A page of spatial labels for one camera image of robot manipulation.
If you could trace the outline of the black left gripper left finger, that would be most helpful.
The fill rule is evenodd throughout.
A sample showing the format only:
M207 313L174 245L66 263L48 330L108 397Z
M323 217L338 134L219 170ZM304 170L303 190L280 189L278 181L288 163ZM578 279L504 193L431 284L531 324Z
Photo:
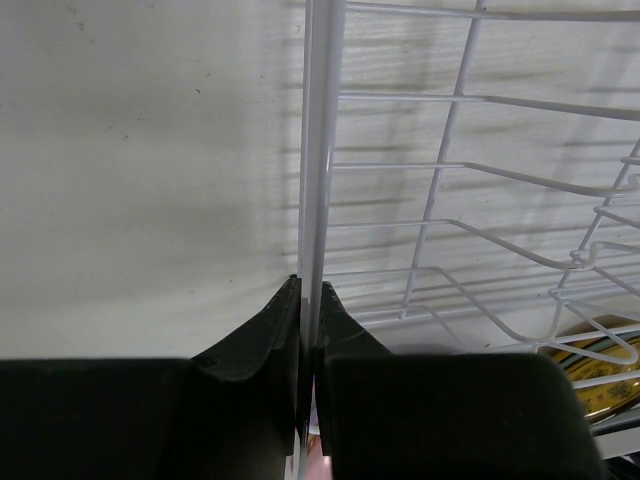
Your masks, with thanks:
M295 442L300 286L191 358L1 364L5 479L280 479Z

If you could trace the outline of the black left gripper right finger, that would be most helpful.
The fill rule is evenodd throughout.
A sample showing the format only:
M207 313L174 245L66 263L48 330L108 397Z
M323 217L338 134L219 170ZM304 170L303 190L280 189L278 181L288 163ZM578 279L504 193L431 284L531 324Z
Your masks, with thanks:
M337 479L604 479L565 374L536 354L394 354L322 286L321 440Z

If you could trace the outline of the pink plastic plate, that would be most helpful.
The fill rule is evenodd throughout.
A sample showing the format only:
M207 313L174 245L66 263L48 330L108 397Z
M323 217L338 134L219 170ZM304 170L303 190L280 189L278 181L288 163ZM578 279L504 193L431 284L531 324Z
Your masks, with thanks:
M304 478L306 480L332 480L331 457L323 453L318 425L312 425L307 436Z

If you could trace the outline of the brown yellow patterned plate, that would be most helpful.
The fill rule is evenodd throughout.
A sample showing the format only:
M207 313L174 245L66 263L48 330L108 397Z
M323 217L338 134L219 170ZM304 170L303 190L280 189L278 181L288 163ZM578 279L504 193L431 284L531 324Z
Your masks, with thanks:
M638 358L634 363L614 363L559 348L547 347L545 350L545 354L565 371L571 382L637 374L629 379L614 379L576 389L575 393L581 410L590 424L608 420L639 405L639 330L616 335L636 351ZM600 354L607 358L627 359L629 357L627 349L606 336L576 340L569 342L568 345L574 349Z

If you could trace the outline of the white wire dish rack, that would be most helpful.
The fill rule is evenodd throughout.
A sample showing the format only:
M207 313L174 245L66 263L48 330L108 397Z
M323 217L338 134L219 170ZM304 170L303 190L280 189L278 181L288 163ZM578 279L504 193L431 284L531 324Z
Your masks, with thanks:
M639 5L298 1L300 443L322 286L394 354L638 355ZM609 337L627 359L574 349ZM639 405L591 424L639 463Z

